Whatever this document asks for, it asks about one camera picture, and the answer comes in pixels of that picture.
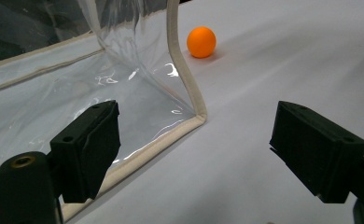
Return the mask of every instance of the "clear plastic bag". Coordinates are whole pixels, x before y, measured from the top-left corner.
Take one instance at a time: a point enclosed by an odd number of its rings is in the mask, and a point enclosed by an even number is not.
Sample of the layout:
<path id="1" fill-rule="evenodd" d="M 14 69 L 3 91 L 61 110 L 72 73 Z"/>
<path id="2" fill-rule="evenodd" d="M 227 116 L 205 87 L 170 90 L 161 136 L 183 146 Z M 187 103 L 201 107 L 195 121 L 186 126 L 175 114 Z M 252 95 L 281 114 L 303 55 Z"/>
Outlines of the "clear plastic bag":
<path id="1" fill-rule="evenodd" d="M 48 153 L 49 141 L 85 109 L 116 100 L 121 147 L 103 193 L 203 124 L 206 111 L 179 51 L 178 1 L 79 3 L 102 49 L 89 35 L 0 63 L 0 164 Z M 83 206 L 65 206 L 64 216 Z"/>

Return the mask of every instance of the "ping pong ball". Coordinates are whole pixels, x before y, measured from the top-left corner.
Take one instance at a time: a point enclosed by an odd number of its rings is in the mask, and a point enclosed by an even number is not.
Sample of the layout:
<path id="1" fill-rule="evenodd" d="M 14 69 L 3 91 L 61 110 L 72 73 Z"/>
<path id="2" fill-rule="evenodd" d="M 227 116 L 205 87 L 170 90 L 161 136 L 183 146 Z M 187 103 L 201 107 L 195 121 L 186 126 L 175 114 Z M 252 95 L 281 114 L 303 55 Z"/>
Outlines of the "ping pong ball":
<path id="1" fill-rule="evenodd" d="M 188 36 L 188 49 L 195 58 L 210 56 L 217 45 L 214 32 L 205 26 L 194 28 Z"/>

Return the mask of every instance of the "white surface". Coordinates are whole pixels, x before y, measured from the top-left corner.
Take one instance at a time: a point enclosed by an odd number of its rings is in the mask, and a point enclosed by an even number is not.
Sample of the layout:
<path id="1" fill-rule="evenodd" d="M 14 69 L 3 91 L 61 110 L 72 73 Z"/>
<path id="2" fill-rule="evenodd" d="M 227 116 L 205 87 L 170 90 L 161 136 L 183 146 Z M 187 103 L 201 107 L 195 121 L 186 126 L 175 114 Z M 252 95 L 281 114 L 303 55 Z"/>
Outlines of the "white surface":
<path id="1" fill-rule="evenodd" d="M 193 0 L 181 48 L 209 120 L 70 223 L 353 223 L 354 195 L 323 204 L 269 150 L 279 100 L 364 139 L 364 1 Z M 204 60 L 189 30 L 217 34 Z"/>

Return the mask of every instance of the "white table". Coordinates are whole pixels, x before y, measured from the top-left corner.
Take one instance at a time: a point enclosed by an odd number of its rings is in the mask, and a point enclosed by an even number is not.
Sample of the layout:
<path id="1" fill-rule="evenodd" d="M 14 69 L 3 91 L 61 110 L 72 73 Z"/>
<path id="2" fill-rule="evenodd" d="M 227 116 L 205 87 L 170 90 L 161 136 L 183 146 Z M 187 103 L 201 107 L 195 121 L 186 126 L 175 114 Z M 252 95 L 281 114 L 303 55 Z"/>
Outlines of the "white table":
<path id="1" fill-rule="evenodd" d="M 217 34 L 207 59 L 185 40 Z M 277 102 L 306 105 L 364 139 L 364 1 L 193 0 L 181 48 L 209 119 L 70 223 L 353 223 L 269 150 Z"/>

